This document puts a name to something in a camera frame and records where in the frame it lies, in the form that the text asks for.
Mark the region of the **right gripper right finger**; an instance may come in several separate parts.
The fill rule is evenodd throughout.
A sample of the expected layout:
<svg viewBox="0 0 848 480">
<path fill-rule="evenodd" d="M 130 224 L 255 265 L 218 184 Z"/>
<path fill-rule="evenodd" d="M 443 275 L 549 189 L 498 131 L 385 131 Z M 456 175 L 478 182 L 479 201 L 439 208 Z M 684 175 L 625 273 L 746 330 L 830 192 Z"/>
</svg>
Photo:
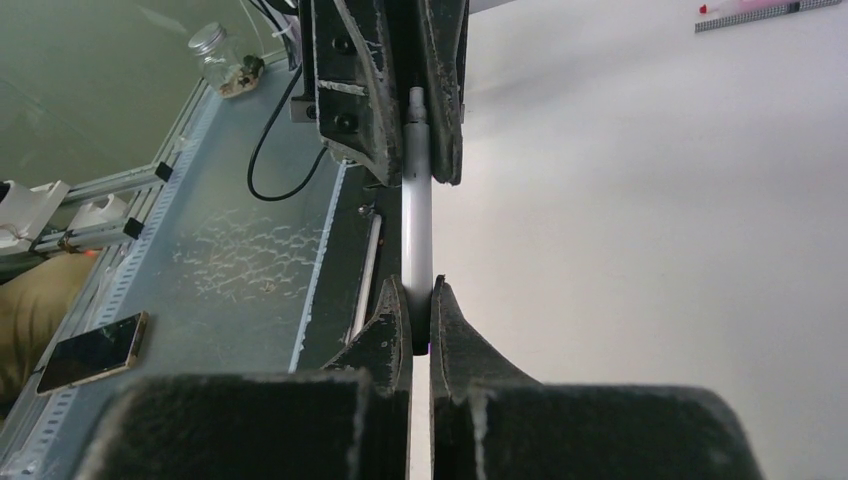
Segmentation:
<svg viewBox="0 0 848 480">
<path fill-rule="evenodd" d="M 711 390 L 550 384 L 464 317 L 444 277 L 430 321 L 436 479 L 759 479 L 742 423 Z"/>
</svg>

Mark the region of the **white pen red end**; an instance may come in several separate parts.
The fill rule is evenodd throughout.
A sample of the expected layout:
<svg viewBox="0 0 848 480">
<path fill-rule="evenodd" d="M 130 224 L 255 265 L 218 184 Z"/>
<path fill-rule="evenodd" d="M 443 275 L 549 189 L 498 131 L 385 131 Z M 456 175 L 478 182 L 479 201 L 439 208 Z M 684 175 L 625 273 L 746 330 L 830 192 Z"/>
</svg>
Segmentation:
<svg viewBox="0 0 848 480">
<path fill-rule="evenodd" d="M 719 15 L 722 12 L 724 12 L 730 6 L 730 4 L 731 4 L 730 1 L 709 2 L 709 3 L 702 4 L 699 7 L 698 12 L 701 16 L 707 16 L 707 15 L 715 16 L 715 15 Z"/>
</svg>

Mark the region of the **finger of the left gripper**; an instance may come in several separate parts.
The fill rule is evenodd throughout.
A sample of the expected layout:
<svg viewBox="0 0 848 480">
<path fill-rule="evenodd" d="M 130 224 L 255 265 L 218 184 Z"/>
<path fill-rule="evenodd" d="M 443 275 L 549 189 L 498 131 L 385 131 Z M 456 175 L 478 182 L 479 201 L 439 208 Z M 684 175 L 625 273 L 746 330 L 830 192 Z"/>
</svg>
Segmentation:
<svg viewBox="0 0 848 480">
<path fill-rule="evenodd" d="M 469 3 L 421 0 L 417 10 L 431 133 L 431 171 L 437 182 L 457 186 L 462 178 Z"/>
<path fill-rule="evenodd" d="M 399 186 L 403 135 L 385 3 L 315 1 L 312 33 L 322 142 Z"/>
</svg>

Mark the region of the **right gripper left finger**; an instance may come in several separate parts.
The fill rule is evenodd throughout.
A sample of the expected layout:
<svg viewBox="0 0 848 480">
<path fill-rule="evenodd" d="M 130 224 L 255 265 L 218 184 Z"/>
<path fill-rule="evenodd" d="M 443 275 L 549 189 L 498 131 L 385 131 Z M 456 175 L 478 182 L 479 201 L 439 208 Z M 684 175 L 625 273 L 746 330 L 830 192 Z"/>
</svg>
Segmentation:
<svg viewBox="0 0 848 480">
<path fill-rule="evenodd" d="M 410 319 L 386 279 L 376 310 L 324 366 L 139 379 L 104 409 L 78 479 L 405 479 Z"/>
</svg>

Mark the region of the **thin white black-tip pen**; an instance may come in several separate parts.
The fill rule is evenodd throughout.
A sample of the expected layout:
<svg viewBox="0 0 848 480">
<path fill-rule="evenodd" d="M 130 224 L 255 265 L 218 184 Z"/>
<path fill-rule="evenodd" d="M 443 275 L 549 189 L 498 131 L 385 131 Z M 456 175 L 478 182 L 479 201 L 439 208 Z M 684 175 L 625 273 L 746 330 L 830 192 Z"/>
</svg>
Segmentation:
<svg viewBox="0 0 848 480">
<path fill-rule="evenodd" d="M 431 140 L 421 87 L 409 91 L 404 125 L 401 278 L 410 314 L 413 353 L 429 349 L 430 302 L 434 285 Z"/>
</svg>

